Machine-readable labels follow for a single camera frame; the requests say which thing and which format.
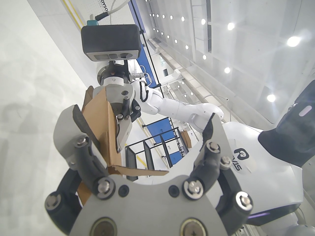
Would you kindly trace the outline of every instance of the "brown cardboard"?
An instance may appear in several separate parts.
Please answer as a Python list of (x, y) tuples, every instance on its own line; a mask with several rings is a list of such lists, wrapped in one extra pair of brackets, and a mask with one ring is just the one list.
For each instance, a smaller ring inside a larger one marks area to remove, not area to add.
[[(163, 176), (167, 174), (168, 171), (131, 169), (122, 166), (120, 153), (116, 151), (116, 117), (110, 103), (107, 101), (106, 88), (102, 89), (94, 98), (93, 90), (93, 87), (90, 86), (85, 93), (82, 113), (100, 142), (99, 151), (108, 165), (108, 172), (135, 177)], [(84, 205), (91, 192), (85, 184), (81, 183), (78, 194)]]

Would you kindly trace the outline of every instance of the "ceiling light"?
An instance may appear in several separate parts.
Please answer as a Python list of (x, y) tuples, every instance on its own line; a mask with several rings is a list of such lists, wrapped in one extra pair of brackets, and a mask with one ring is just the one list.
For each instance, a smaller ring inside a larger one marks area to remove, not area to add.
[(267, 96), (267, 100), (270, 101), (271, 103), (273, 103), (276, 100), (276, 97), (274, 94), (269, 94)]
[(234, 23), (232, 23), (232, 22), (230, 22), (230, 23), (227, 25), (227, 29), (228, 29), (228, 30), (232, 30), (232, 29), (234, 29), (234, 27), (235, 27), (235, 25), (234, 25)]
[(299, 44), (299, 42), (301, 41), (301, 38), (296, 37), (296, 36), (292, 36), (288, 39), (287, 44), (289, 46), (296, 46)]

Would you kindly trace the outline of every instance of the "ceiling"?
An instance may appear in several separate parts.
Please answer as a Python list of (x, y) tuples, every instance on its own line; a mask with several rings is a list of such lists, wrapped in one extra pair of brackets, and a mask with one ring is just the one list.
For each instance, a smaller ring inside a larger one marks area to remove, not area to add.
[[(212, 93), (228, 97), (240, 119), (266, 129), (314, 78), (314, 2), (150, 0), (142, 18), (150, 19), (144, 21), (148, 36), (161, 40), (165, 51)], [(227, 29), (230, 22), (232, 30)], [(301, 38), (296, 47), (287, 45), (291, 36)], [(275, 102), (267, 100), (269, 94)]]

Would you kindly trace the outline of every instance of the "white panel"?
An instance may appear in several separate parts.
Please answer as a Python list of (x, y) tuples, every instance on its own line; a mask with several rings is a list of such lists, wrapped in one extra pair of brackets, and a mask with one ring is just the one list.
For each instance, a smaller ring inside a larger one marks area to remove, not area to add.
[(86, 87), (27, 0), (0, 0), (0, 11), (0, 235), (63, 235), (44, 209), (68, 169), (53, 130)]

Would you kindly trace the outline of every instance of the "humanoid robot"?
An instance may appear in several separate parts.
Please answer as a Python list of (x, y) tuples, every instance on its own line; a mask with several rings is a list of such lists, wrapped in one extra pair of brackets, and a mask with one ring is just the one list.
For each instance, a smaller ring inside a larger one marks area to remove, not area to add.
[[(89, 32), (95, 38), (101, 29), (92, 27)], [(135, 47), (93, 45), (87, 51), (83, 40), (87, 30), (82, 29), (82, 43), (90, 59), (101, 62), (105, 57), (99, 55), (118, 55), (99, 63), (100, 87), (93, 93), (96, 96), (106, 87), (119, 126), (117, 151), (123, 150), (141, 111), (185, 121), (202, 133), (203, 141), (168, 174), (134, 183), (108, 174), (99, 142), (80, 110), (75, 106), (64, 110), (54, 142), (69, 170), (47, 197), (45, 208), (65, 234), (226, 236), (242, 224), (251, 224), (261, 226), (268, 236), (315, 235), (315, 228), (298, 225), (294, 214), (303, 201), (301, 166), (315, 154), (314, 82), (271, 131), (236, 122), (222, 125), (223, 112), (217, 106), (163, 98), (148, 87), (141, 73), (130, 73), (124, 56), (137, 58), (140, 52)], [(92, 192), (83, 207), (75, 195), (81, 181)]]

